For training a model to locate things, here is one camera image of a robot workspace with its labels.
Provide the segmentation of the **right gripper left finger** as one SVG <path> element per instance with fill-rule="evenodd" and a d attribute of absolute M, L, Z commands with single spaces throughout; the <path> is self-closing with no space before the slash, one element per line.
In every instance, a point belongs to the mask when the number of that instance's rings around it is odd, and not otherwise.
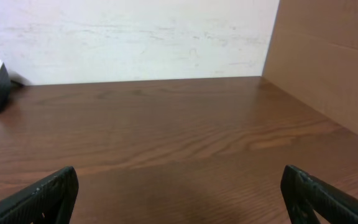
<path fill-rule="evenodd" d="M 76 171 L 66 166 L 0 201 L 0 223 L 69 224 L 78 195 Z"/>

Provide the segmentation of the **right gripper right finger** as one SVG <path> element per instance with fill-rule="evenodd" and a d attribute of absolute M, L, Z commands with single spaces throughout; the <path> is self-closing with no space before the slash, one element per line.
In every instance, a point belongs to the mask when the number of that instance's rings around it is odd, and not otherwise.
<path fill-rule="evenodd" d="M 293 166 L 284 168 L 280 189 L 290 221 L 358 224 L 358 199 Z"/>

